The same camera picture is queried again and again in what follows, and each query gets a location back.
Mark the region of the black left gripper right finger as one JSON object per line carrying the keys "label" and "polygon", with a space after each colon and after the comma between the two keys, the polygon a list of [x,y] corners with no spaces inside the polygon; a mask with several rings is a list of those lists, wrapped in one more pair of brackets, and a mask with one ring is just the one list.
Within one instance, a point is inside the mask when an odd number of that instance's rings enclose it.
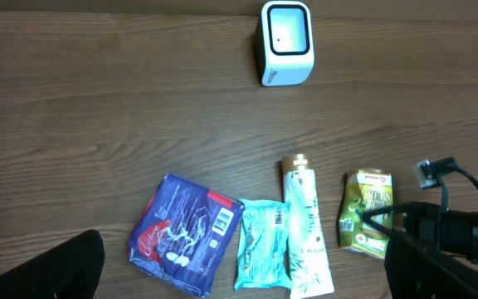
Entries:
{"label": "black left gripper right finger", "polygon": [[384,259],[393,298],[478,298],[478,272],[433,246],[392,231]]}

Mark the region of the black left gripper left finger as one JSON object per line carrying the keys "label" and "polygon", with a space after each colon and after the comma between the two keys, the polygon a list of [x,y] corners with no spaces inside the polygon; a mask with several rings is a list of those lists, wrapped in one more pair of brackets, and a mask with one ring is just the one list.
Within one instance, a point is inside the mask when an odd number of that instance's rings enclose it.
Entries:
{"label": "black left gripper left finger", "polygon": [[0,298],[92,298],[104,264],[103,239],[90,229],[0,275]]}

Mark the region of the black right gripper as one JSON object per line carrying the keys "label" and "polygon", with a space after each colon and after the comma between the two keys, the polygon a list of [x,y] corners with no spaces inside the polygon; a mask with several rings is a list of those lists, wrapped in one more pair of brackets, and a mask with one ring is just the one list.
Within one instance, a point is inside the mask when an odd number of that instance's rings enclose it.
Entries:
{"label": "black right gripper", "polygon": [[362,233],[367,238],[387,239],[405,232],[433,244],[439,250],[478,262],[478,213],[449,210],[433,203],[390,205],[362,213]]}

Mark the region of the white tube gold cap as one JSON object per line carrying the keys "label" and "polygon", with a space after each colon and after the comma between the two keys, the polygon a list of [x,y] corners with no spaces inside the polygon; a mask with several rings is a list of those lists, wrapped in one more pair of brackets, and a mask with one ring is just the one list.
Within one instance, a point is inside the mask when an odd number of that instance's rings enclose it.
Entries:
{"label": "white tube gold cap", "polygon": [[334,292],[319,215],[315,172],[306,154],[282,159],[284,201],[290,204],[288,253],[292,298]]}

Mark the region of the teal wipes packet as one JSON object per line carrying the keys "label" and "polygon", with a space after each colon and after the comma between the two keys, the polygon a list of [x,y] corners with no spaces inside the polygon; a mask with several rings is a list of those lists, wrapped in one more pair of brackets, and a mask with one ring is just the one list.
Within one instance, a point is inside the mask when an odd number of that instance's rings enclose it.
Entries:
{"label": "teal wipes packet", "polygon": [[284,264],[290,204],[264,199],[241,202],[245,211],[241,217],[234,288],[291,288]]}

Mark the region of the purple pad package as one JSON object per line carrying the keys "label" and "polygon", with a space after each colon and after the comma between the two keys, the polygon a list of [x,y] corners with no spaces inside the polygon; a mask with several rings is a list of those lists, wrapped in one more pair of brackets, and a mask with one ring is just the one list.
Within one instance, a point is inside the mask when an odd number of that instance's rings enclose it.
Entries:
{"label": "purple pad package", "polygon": [[155,189],[128,240],[128,261],[197,297],[210,294],[244,203],[173,173]]}

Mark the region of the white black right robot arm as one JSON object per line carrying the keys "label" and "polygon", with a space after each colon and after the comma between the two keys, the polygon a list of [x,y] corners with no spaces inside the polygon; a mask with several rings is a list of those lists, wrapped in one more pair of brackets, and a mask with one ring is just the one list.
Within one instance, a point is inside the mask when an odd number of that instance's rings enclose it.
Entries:
{"label": "white black right robot arm", "polygon": [[362,213],[362,221],[390,237],[392,229],[379,223],[376,217],[401,213],[408,236],[430,243],[439,250],[461,255],[470,262],[478,262],[478,213],[448,208],[449,193],[443,177],[453,172],[462,174],[477,191],[478,181],[460,168],[452,157],[435,162],[421,160],[413,165],[413,172],[422,189],[441,189],[440,204],[411,202],[376,208]]}

